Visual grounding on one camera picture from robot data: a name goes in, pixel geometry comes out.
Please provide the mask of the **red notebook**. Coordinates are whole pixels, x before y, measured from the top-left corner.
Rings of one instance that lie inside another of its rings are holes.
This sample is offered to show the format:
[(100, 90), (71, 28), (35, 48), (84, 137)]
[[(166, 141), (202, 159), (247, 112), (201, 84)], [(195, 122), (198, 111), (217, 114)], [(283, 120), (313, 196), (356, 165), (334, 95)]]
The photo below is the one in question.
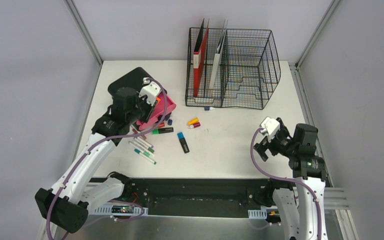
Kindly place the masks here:
[(204, 64), (206, 59), (209, 21), (205, 27), (205, 18), (201, 22), (193, 51), (193, 97), (198, 97)]

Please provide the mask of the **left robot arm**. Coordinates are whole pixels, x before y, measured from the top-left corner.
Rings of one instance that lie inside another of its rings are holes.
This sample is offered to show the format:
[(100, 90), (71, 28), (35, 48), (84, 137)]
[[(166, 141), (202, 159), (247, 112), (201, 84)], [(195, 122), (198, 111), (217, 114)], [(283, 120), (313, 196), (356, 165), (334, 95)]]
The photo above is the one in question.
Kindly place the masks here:
[(112, 104), (96, 120), (88, 140), (67, 171), (49, 189), (40, 188), (34, 198), (46, 220), (46, 233), (52, 240), (51, 225), (68, 234), (77, 232), (88, 216), (107, 202), (127, 202), (133, 196), (132, 179), (119, 172), (111, 172), (107, 179), (85, 190), (87, 184), (122, 139), (130, 137), (130, 126), (139, 120), (149, 120), (159, 103), (168, 111), (167, 91), (155, 82), (140, 91), (120, 87), (112, 94)]

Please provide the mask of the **blue highlighter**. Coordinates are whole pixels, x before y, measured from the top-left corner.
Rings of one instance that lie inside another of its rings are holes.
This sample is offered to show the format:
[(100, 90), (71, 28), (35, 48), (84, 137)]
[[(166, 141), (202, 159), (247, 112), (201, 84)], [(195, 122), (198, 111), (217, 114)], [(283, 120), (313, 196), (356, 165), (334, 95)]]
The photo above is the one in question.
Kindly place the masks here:
[(187, 144), (186, 138), (184, 137), (184, 134), (182, 132), (177, 133), (178, 140), (180, 142), (180, 145), (182, 147), (182, 150), (185, 154), (190, 152), (189, 146)]

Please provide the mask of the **green highlighter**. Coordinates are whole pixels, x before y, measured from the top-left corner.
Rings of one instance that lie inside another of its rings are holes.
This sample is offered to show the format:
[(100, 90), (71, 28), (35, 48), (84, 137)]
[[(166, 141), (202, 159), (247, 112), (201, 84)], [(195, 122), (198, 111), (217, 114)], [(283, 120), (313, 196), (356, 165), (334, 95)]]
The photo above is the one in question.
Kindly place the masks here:
[(151, 134), (152, 135), (159, 135), (159, 134), (167, 134), (167, 133), (173, 133), (174, 128), (173, 127), (162, 127), (162, 128), (156, 128), (154, 129)]

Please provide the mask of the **grey notebook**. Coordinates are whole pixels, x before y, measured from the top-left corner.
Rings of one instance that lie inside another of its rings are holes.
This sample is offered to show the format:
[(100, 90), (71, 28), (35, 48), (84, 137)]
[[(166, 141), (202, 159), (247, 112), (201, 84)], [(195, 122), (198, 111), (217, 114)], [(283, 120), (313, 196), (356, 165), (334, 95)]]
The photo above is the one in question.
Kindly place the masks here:
[(219, 41), (218, 41), (218, 44), (217, 44), (217, 47), (215, 50), (215, 54), (214, 54), (214, 58), (213, 58), (213, 64), (212, 64), (212, 71), (211, 71), (211, 76), (210, 76), (210, 82), (209, 82), (209, 89), (210, 90), (214, 89), (214, 85), (216, 82), (216, 78), (217, 78), (217, 74), (218, 74), (218, 68), (220, 66), (222, 55), (223, 55), (223, 47), (224, 47), (228, 22), (229, 21), (226, 19), (223, 22)]

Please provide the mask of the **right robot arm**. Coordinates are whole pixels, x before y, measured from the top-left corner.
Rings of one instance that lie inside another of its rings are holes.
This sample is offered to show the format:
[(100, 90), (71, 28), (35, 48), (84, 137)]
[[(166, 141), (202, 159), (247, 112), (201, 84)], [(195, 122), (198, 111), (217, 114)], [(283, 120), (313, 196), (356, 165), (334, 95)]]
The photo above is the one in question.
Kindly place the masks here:
[[(277, 207), (287, 240), (328, 239), (324, 209), (327, 171), (324, 159), (316, 155), (318, 132), (312, 125), (298, 123), (291, 135), (281, 118), (266, 117), (251, 140), (251, 160), (269, 178), (253, 200), (261, 206)], [(265, 162), (267, 151), (288, 158), (291, 178), (269, 174), (257, 164), (254, 153)]]

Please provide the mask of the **black pink drawer unit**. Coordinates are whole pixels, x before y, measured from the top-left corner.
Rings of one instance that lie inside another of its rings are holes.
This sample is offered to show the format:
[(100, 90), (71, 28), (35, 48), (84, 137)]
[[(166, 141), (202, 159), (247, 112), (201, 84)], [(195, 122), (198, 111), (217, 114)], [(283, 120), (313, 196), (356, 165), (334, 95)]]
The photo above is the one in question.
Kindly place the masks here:
[(167, 91), (154, 80), (161, 87), (161, 93), (158, 95), (160, 102), (156, 105), (148, 122), (138, 120), (134, 123), (129, 123), (126, 120), (128, 102), (134, 96), (139, 95), (143, 87), (143, 78), (151, 78), (154, 80), (142, 67), (136, 67), (111, 83), (107, 88), (108, 93), (112, 97), (112, 104), (109, 111), (111, 119), (123, 125), (131, 124), (139, 131), (154, 126), (154, 124), (160, 120), (166, 121), (166, 117), (171, 115), (172, 111), (176, 108), (176, 104), (168, 96)]

